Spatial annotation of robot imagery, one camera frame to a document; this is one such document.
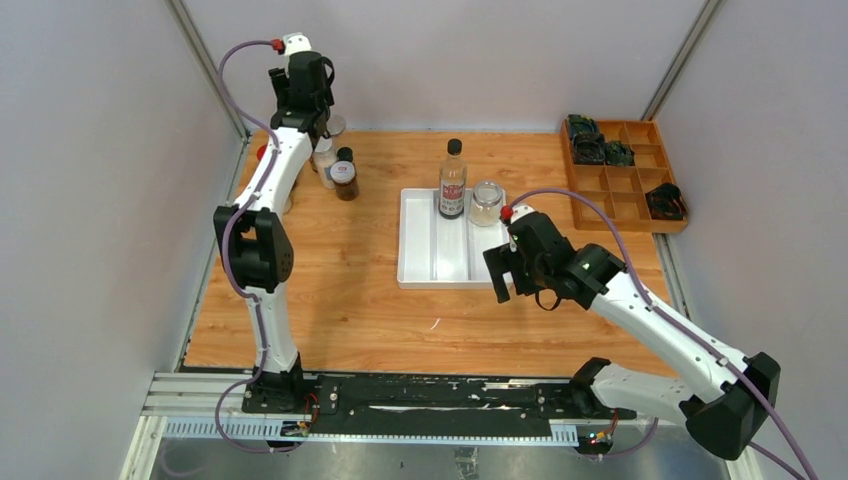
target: gray floor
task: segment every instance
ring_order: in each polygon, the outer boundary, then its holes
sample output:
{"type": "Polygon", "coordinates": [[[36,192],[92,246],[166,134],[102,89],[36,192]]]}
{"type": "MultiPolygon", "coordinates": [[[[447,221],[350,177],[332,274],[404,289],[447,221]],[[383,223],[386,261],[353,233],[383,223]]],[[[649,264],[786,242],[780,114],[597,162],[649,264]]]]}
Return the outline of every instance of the gray floor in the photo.
{"type": "MultiPolygon", "coordinates": [[[[616,445],[639,441],[641,431],[619,426],[616,445]]],[[[297,480],[505,480],[505,479],[680,479],[728,478],[724,462],[689,439],[685,430],[661,427],[642,450],[597,463],[558,447],[455,447],[432,445],[305,444],[288,454],[243,453],[222,440],[168,440],[160,447],[151,479],[297,480]],[[189,477],[165,473],[203,470],[189,477]]]]}

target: red and white label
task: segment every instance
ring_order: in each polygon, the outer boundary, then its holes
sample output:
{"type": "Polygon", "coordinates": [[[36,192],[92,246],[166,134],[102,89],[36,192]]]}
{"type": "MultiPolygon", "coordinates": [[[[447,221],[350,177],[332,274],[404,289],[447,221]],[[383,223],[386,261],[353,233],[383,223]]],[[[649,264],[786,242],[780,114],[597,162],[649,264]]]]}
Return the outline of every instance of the red and white label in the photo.
{"type": "Polygon", "coordinates": [[[465,206],[465,182],[460,184],[441,184],[439,210],[445,215],[456,215],[465,206]]]}

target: wooden organizer box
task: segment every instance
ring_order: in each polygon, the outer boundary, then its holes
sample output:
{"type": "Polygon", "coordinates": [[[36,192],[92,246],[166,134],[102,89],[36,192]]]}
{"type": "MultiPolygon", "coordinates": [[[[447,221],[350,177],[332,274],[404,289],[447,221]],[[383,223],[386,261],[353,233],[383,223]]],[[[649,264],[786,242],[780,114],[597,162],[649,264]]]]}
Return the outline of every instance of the wooden organizer box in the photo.
{"type": "MultiPolygon", "coordinates": [[[[687,220],[654,220],[645,193],[665,182],[674,182],[671,166],[653,122],[597,121],[607,142],[619,140],[633,149],[635,166],[576,165],[571,155],[567,120],[560,131],[568,188],[604,209],[616,227],[627,232],[677,233],[687,220]]],[[[578,230],[607,230],[598,214],[579,200],[571,199],[574,227],[578,230]]]]}

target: wood grain surface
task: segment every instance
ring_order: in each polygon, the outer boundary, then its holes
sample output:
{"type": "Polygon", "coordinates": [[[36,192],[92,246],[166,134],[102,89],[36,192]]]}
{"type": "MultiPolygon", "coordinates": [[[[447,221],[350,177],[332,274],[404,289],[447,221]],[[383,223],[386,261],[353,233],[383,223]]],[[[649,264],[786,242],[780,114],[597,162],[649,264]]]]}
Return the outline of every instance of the wood grain surface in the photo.
{"type": "MultiPolygon", "coordinates": [[[[294,207],[283,216],[295,250],[288,290],[291,329],[304,368],[567,376],[601,356],[673,375],[625,331],[572,302],[546,312],[532,297],[498,304],[491,290],[398,287],[400,191],[438,186],[439,162],[452,137],[463,141],[469,186],[494,180],[512,199],[534,188],[566,185],[556,134],[345,133],[337,146],[353,148],[359,198],[338,200],[307,164],[294,190],[294,207]]],[[[254,138],[242,186],[266,139],[254,138]]],[[[576,247],[594,242],[618,252],[611,234],[573,228],[566,198],[540,195],[532,205],[550,215],[576,247]]],[[[651,235],[625,233],[624,238],[643,281],[667,297],[651,235]]],[[[543,301],[552,302],[552,296],[543,301]]],[[[185,365],[249,367],[254,348],[245,303],[218,261],[185,365]]]]}

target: perforated metal strip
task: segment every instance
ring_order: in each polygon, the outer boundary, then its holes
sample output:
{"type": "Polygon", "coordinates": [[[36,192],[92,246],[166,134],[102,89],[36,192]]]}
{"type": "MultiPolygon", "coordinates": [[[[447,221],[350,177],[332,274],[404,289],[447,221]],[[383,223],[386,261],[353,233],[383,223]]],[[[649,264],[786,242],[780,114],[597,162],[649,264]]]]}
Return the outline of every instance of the perforated metal strip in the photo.
{"type": "MultiPolygon", "coordinates": [[[[280,436],[283,420],[264,418],[229,418],[224,430],[237,440],[284,440],[280,436]]],[[[204,417],[171,417],[165,427],[165,438],[219,438],[215,420],[204,417]]],[[[526,445],[576,447],[577,427],[552,424],[550,437],[464,437],[424,435],[337,435],[312,434],[310,442],[392,443],[431,445],[526,445]]]]}

